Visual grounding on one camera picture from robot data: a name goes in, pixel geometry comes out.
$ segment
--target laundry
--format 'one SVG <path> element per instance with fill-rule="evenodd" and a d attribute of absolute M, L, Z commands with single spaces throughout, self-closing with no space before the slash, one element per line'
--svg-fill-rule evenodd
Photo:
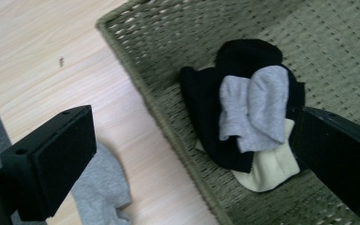
<path fill-rule="evenodd" d="M 288 73 L 280 66 L 261 68 L 250 79 L 226 76 L 220 86 L 219 138 L 236 136 L 242 153 L 284 143 L 288 92 Z"/>
<path fill-rule="evenodd" d="M 261 62 L 257 63 L 259 61 L 257 59 L 264 59 L 265 55 L 268 55 L 269 59 L 260 60 Z M 250 62 L 256 63 L 248 66 L 248 59 Z M 206 153 L 218 166 L 228 170 L 249 173 L 254 154 L 253 152 L 241 153 L 236 136 L 231 136 L 226 141 L 219 139 L 218 121 L 222 111 L 219 88 L 226 75 L 232 74 L 237 77 L 250 78 L 252 73 L 259 68 L 280 66 L 287 70 L 289 79 L 287 109 L 291 106 L 305 105 L 304 84 L 298 82 L 293 73 L 280 64 L 281 60 L 281 51 L 265 41 L 256 39 L 234 40 L 225 43 L 220 48 L 215 67 L 200 71 L 192 67 L 181 69 L 180 84 L 189 118 Z"/>
<path fill-rule="evenodd" d="M 300 173 L 299 165 L 288 142 L 293 127 L 294 121 L 286 119 L 283 127 L 286 135 L 285 143 L 274 149 L 255 153 L 250 172 L 232 171 L 235 179 L 242 186 L 255 192 L 264 192 L 276 188 L 293 175 Z M 204 151 L 200 141 L 195 144 L 195 149 Z"/>

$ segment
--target light wood surface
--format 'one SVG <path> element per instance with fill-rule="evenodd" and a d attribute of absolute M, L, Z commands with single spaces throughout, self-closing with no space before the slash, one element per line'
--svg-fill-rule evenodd
<path fill-rule="evenodd" d="M 216 224 L 140 94 L 95 28 L 125 1 L 0 1 L 0 116 L 11 141 L 91 104 L 97 139 L 120 159 L 133 224 Z M 71 195 L 49 224 L 81 224 Z"/>

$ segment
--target sock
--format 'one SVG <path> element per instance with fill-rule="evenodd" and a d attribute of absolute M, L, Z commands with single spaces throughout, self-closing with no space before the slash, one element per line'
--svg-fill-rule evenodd
<path fill-rule="evenodd" d="M 261 68 L 251 79 L 226 76 L 220 86 L 219 138 L 224 141 L 236 136 L 242 153 L 282 144 L 288 92 L 289 79 L 283 67 Z"/>
<path fill-rule="evenodd" d="M 300 172 L 288 143 L 293 126 L 294 121 L 286 119 L 287 141 L 275 149 L 255 153 L 250 173 L 232 171 L 242 186 L 252 191 L 263 192 L 276 188 Z"/>
<path fill-rule="evenodd" d="M 241 154 L 233 137 L 227 141 L 218 139 L 218 118 L 221 112 L 218 89 L 222 76 L 212 67 L 201 71 L 184 67 L 180 78 L 189 118 L 205 152 L 222 168 L 250 172 L 253 153 Z"/>
<path fill-rule="evenodd" d="M 237 39 L 224 43 L 216 57 L 219 74 L 250 78 L 259 68 L 279 65 L 282 52 L 260 39 Z"/>
<path fill-rule="evenodd" d="M 128 225 L 121 208 L 130 203 L 128 182 L 115 156 L 103 144 L 72 187 L 83 225 Z"/>

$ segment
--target wicker basket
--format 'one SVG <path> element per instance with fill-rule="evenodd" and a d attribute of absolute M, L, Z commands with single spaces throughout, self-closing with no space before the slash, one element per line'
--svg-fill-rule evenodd
<path fill-rule="evenodd" d="M 181 67 L 211 65 L 225 41 L 260 38 L 307 84 L 308 106 L 360 125 L 360 1 L 139 0 L 97 27 L 221 224 L 360 224 L 312 172 L 266 193 L 241 187 L 193 148 L 178 83 Z"/>

